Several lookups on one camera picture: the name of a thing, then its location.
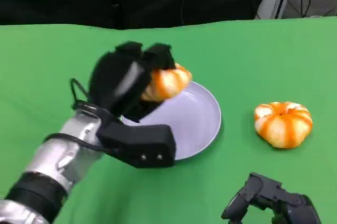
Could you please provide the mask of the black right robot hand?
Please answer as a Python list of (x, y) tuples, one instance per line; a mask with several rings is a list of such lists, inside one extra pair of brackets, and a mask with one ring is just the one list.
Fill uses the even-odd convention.
[(272, 223), (321, 223), (312, 200), (298, 193), (290, 193), (276, 180), (251, 172), (244, 186), (235, 194), (222, 212), (228, 223), (242, 223), (249, 206), (271, 209)]

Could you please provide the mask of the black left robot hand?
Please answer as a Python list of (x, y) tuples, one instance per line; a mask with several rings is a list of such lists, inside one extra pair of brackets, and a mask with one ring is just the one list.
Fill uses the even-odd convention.
[(155, 70), (174, 69), (171, 46), (155, 43), (143, 50), (139, 42), (128, 41), (100, 57), (89, 81), (90, 102), (116, 117), (139, 122), (162, 105), (142, 99)]

